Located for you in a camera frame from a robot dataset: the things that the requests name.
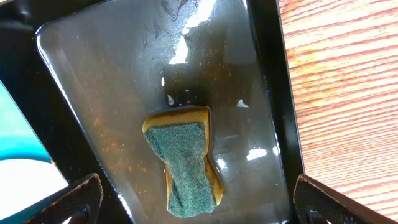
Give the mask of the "white plate front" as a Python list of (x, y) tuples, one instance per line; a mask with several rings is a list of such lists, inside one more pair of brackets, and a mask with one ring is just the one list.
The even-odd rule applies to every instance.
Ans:
[(31, 159), (1, 161), (1, 219), (68, 186), (55, 165)]

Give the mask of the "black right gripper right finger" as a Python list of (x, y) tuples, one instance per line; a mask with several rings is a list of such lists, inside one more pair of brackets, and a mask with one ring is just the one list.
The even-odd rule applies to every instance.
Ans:
[(303, 174), (296, 182), (294, 205), (299, 222), (304, 224), (397, 224)]

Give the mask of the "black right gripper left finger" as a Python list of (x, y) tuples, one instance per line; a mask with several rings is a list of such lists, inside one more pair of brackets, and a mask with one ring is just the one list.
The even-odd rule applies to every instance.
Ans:
[(34, 205), (24, 223), (95, 223), (103, 200), (96, 173), (87, 175)]

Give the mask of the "green yellow sponge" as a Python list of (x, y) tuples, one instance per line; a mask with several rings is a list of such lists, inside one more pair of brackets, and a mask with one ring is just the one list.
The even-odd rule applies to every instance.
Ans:
[(211, 116), (207, 106), (174, 108), (148, 116), (143, 135), (165, 166), (166, 209), (179, 218), (212, 213), (223, 186), (210, 158)]

